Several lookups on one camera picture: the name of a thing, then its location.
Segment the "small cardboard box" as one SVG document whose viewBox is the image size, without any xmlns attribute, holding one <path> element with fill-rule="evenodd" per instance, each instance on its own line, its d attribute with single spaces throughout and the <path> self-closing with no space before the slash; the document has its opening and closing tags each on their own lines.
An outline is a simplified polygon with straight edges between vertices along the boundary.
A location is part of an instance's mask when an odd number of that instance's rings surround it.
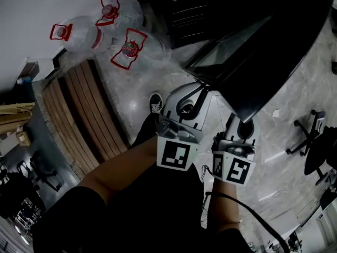
<svg viewBox="0 0 337 253">
<path fill-rule="evenodd" d="M 26 131 L 22 131 L 22 132 L 17 133 L 16 137 L 18 139 L 18 142 L 19 142 L 20 146 L 29 147 L 29 146 L 32 145 Z"/>
</svg>

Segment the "black swivel chair base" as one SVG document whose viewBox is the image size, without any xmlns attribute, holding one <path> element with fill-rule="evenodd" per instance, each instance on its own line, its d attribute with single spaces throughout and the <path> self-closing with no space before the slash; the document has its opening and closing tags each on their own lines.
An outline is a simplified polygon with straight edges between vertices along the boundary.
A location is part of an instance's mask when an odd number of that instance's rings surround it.
<svg viewBox="0 0 337 253">
<path fill-rule="evenodd" d="M 62 185 L 59 183 L 58 185 L 54 186 L 48 180 L 49 177 L 55 177 L 57 175 L 57 171 L 53 170 L 53 171 L 48 172 L 45 169 L 44 161 L 41 159 L 41 156 L 38 150 L 33 153 L 32 157 L 29 160 L 29 163 L 33 171 L 36 174 L 36 178 L 35 178 L 36 182 L 41 181 L 42 183 L 46 184 L 54 191 L 59 192 Z"/>
</svg>

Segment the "person's black sneaker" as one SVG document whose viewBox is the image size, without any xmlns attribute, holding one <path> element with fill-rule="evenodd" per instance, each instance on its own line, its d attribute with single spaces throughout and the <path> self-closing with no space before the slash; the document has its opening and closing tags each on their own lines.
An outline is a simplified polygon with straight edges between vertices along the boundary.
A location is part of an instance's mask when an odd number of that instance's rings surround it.
<svg viewBox="0 0 337 253">
<path fill-rule="evenodd" d="M 150 113 L 159 114 L 163 107 L 163 99 L 159 92 L 153 92 L 149 99 Z"/>
</svg>

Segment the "wooden slatted pallet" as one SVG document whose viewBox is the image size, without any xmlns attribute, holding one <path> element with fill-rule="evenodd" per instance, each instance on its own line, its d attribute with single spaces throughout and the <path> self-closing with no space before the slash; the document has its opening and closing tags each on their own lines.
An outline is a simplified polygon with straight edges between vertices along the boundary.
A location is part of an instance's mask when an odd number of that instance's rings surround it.
<svg viewBox="0 0 337 253">
<path fill-rule="evenodd" d="M 84 60 L 51 81 L 42 99 L 79 178 L 129 148 L 94 60 Z"/>
</svg>

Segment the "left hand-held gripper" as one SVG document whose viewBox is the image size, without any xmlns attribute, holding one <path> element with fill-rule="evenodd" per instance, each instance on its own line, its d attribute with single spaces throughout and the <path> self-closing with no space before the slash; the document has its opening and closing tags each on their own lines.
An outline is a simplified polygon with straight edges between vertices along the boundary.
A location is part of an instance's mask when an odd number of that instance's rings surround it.
<svg viewBox="0 0 337 253">
<path fill-rule="evenodd" d="M 171 92 L 156 121 L 157 166 L 179 171 L 190 168 L 201 149 L 202 127 L 212 96 L 199 82 L 184 84 Z M 182 120 L 187 114 L 189 120 Z"/>
</svg>

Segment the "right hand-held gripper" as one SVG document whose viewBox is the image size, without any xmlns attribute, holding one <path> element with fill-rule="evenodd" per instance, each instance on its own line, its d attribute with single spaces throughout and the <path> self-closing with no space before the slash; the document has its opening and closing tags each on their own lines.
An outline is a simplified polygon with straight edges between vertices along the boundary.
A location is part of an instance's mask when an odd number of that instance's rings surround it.
<svg viewBox="0 0 337 253">
<path fill-rule="evenodd" d="M 238 128 L 240 119 L 231 113 L 226 123 L 226 137 L 214 137 L 212 152 L 212 176 L 220 181 L 245 186 L 249 181 L 256 163 L 254 162 L 256 147 L 239 143 Z M 256 143 L 261 135 L 260 123 L 250 119 L 243 124 L 243 136 L 246 143 Z"/>
</svg>

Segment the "black cabinet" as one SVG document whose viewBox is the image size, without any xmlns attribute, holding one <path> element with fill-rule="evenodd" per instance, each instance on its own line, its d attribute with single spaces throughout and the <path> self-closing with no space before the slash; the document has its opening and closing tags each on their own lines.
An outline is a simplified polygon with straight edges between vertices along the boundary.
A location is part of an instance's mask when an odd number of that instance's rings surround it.
<svg viewBox="0 0 337 253">
<path fill-rule="evenodd" d="M 226 36 L 270 15 L 264 0 L 147 0 L 172 48 Z"/>
</svg>

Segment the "person's black clothing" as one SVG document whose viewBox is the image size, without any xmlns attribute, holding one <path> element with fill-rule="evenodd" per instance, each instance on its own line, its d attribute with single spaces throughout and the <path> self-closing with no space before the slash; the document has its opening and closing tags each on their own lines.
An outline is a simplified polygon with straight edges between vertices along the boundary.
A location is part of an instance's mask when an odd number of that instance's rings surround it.
<svg viewBox="0 0 337 253">
<path fill-rule="evenodd" d="M 149 114 L 130 149 L 157 136 L 157 118 Z M 240 230 L 201 226 L 203 200 L 195 166 L 184 172 L 155 163 L 108 205 L 77 185 L 34 225 L 34 253 L 253 253 Z"/>
</svg>

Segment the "person's right forearm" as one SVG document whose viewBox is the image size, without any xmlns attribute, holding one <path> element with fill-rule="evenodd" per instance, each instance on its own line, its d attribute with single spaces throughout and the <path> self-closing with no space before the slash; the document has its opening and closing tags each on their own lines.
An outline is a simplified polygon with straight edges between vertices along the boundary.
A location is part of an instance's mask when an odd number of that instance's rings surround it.
<svg viewBox="0 0 337 253">
<path fill-rule="evenodd" d="M 214 179 L 212 192 L 226 194 L 234 199 L 237 198 L 236 186 Z M 227 229 L 240 229 L 239 205 L 228 198 L 210 197 L 209 209 L 207 212 L 207 230 L 212 233 L 220 233 Z"/>
</svg>

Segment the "black office chair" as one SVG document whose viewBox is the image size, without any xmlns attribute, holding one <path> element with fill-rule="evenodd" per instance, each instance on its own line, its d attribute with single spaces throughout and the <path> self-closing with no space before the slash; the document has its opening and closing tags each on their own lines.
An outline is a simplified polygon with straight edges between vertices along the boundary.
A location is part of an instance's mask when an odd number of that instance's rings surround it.
<svg viewBox="0 0 337 253">
<path fill-rule="evenodd" d="M 321 127 L 323 124 L 323 120 L 325 119 L 326 112 L 325 111 L 317 112 L 316 110 L 311 110 L 311 115 L 314 116 L 314 120 L 313 120 L 310 132 L 307 131 L 307 129 L 303 126 L 303 124 L 299 120 L 295 120 L 293 122 L 294 126 L 300 127 L 301 131 L 305 134 L 305 139 L 301 144 L 299 144 L 293 150 L 291 150 L 290 148 L 287 148 L 285 150 L 286 154 L 294 154 L 300 151 L 301 157 L 307 156 L 309 150 L 311 149 L 311 146 L 313 146 L 314 144 L 314 141 L 321 134 L 320 133 Z M 315 183 L 315 185 L 318 186 L 328 177 L 328 173 L 326 172 L 325 174 L 323 174 L 322 171 L 320 170 L 320 166 L 313 167 L 313 168 L 311 168 L 311 166 L 305 167 L 306 176 L 310 175 L 314 171 L 316 171 L 319 176 L 318 181 Z"/>
</svg>

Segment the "person's left forearm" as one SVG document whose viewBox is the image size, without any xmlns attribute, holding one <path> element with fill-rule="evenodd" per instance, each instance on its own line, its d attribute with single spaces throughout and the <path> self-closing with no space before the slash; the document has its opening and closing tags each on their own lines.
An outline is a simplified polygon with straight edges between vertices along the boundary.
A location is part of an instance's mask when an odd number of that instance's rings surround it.
<svg viewBox="0 0 337 253">
<path fill-rule="evenodd" d="M 94 190 L 106 205 L 131 185 L 157 159 L 157 136 L 99 165 L 78 184 Z"/>
</svg>

